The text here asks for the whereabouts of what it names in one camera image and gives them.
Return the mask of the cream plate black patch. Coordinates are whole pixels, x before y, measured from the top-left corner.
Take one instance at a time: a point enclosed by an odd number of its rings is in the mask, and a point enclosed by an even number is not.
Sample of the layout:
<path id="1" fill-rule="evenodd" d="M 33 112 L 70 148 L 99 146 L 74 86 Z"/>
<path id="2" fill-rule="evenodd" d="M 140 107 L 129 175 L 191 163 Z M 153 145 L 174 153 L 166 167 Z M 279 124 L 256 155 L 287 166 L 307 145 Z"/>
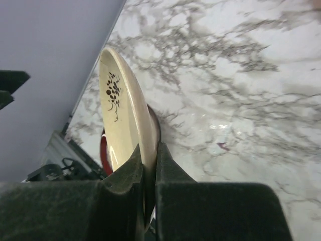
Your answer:
<path id="1" fill-rule="evenodd" d="M 119 169 L 139 147 L 144 168 L 144 219 L 155 205 L 155 143 L 139 82 L 123 57 L 106 47 L 99 57 L 99 91 L 112 167 Z"/>

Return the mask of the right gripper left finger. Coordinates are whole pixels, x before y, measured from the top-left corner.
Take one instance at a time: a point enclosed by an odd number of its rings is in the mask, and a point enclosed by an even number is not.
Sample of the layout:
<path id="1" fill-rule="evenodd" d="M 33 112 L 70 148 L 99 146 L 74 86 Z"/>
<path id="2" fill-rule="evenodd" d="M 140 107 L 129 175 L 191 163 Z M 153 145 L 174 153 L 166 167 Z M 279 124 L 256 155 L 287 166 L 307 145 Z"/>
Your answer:
<path id="1" fill-rule="evenodd" d="M 140 150 L 104 180 L 1 184 L 1 240 L 143 240 Z"/>

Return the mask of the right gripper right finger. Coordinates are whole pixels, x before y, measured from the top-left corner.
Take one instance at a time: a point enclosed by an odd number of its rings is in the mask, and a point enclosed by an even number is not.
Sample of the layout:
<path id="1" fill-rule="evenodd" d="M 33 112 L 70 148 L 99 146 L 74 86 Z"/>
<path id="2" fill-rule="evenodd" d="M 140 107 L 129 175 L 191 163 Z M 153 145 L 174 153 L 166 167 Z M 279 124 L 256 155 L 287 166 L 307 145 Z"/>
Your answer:
<path id="1" fill-rule="evenodd" d="M 197 182 L 157 149 L 157 240 L 292 240 L 275 192 L 267 185 Z"/>

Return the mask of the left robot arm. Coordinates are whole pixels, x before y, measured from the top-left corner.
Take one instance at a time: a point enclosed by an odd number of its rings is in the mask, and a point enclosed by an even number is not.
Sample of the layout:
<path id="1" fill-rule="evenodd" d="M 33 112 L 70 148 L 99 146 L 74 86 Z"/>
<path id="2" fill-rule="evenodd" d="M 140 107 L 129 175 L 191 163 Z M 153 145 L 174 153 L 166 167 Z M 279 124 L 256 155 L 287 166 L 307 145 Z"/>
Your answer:
<path id="1" fill-rule="evenodd" d="M 1 70 L 1 109 L 14 101 L 13 93 L 27 80 L 28 73 Z M 26 182 L 60 180 L 102 180 L 102 168 L 73 140 L 64 140 L 65 132 L 53 131 L 41 158 L 41 166 L 27 175 Z"/>

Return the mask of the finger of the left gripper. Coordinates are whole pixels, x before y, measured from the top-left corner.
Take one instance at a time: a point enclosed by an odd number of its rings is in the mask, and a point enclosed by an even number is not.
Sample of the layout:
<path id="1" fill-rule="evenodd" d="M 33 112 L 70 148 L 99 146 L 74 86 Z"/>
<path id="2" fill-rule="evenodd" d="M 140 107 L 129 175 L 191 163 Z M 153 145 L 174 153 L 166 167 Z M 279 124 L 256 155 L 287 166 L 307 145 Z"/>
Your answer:
<path id="1" fill-rule="evenodd" d="M 30 79 L 30 75 L 24 71 L 17 70 L 1 70 L 0 71 L 0 110 L 14 101 L 13 94 L 26 81 Z"/>

